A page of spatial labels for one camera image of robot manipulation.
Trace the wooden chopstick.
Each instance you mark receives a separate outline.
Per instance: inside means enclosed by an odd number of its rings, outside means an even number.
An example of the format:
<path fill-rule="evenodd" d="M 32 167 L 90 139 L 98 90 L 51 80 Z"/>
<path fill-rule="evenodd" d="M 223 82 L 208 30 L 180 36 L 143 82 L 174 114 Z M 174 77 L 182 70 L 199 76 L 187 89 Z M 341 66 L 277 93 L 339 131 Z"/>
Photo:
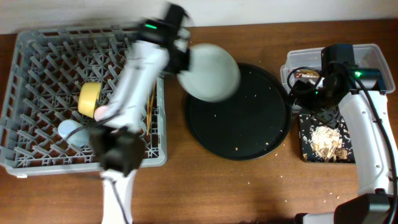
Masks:
<path fill-rule="evenodd" d="M 152 101 L 151 101 L 151 106 L 152 106 L 152 108 L 151 108 L 151 112 L 152 112 L 152 109 L 153 109 L 153 106 L 154 106 L 154 100 L 155 100 L 155 94 L 156 94 L 156 83 L 154 83 L 154 86 L 153 86 L 153 88 L 152 88 Z M 152 113 L 151 113 L 151 116 L 150 116 L 150 129 L 151 129 L 151 122 L 152 122 Z"/>
<path fill-rule="evenodd" d="M 146 136 L 149 135 L 150 131 L 150 116 L 151 116 L 151 101 L 152 101 L 152 94 L 150 94 L 148 100 L 147 100 L 147 116 L 146 116 Z"/>

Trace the pink plastic cup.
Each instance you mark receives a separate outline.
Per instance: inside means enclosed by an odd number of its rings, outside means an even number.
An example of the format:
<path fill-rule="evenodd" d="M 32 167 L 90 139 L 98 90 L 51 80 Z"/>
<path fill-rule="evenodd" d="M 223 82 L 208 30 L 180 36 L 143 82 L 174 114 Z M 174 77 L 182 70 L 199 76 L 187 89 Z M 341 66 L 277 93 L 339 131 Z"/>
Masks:
<path fill-rule="evenodd" d="M 94 120 L 101 121 L 102 119 L 107 118 L 108 110 L 109 110 L 108 105 L 102 105 L 102 106 L 97 107 L 97 109 L 95 109 L 95 112 L 94 112 Z"/>

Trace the white round plate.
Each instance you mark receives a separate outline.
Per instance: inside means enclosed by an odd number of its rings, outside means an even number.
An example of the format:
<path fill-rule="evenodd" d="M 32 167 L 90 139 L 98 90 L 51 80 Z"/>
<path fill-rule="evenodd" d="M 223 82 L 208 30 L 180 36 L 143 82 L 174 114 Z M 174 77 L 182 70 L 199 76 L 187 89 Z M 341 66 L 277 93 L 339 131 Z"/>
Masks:
<path fill-rule="evenodd" d="M 235 59 L 225 49 L 197 44 L 190 49 L 188 70 L 177 78 L 191 96 L 214 103 L 228 99 L 238 90 L 241 74 Z"/>

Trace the light blue plastic cup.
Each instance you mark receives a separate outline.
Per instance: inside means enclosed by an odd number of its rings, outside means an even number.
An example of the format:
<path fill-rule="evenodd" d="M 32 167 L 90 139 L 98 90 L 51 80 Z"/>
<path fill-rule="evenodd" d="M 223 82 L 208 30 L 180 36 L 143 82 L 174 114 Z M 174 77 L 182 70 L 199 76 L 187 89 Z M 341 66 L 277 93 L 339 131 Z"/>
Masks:
<path fill-rule="evenodd" d="M 77 147 L 83 147 L 90 141 L 89 131 L 84 125 L 71 120 L 66 119 L 62 121 L 57 128 L 58 135 L 66 140 L 68 144 L 75 145 Z"/>

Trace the yellow bowl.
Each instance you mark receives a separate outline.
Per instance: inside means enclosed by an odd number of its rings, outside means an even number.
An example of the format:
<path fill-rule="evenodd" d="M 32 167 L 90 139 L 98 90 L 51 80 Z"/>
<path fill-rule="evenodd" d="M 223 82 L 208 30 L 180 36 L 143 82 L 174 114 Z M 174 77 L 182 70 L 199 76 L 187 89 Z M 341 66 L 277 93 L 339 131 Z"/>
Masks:
<path fill-rule="evenodd" d="M 90 118 L 94 118 L 97 101 L 100 99 L 101 83 L 84 83 L 78 99 L 78 112 Z"/>

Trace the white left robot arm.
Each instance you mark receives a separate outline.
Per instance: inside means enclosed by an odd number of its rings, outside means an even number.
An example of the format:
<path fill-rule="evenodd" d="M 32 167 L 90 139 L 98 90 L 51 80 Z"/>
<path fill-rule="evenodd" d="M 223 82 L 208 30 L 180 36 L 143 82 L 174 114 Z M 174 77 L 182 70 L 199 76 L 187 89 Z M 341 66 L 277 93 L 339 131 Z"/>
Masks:
<path fill-rule="evenodd" d="M 101 166 L 103 223 L 133 222 L 133 182 L 146 150 L 140 139 L 142 111 L 164 69 L 185 67 L 190 33 L 183 24 L 183 19 L 147 19 L 139 25 L 108 109 L 90 127 Z"/>

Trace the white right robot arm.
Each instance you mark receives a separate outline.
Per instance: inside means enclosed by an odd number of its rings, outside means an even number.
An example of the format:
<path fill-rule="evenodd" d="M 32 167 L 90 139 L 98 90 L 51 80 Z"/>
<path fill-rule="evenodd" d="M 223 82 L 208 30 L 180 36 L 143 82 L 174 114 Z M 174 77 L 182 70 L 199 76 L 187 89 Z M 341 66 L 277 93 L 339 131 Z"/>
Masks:
<path fill-rule="evenodd" d="M 387 114 L 384 79 L 374 68 L 334 68 L 320 72 L 321 88 L 289 85 L 290 95 L 312 113 L 336 109 L 349 131 L 358 171 L 358 196 L 329 213 L 301 213 L 297 223 L 395 223 L 397 146 Z"/>

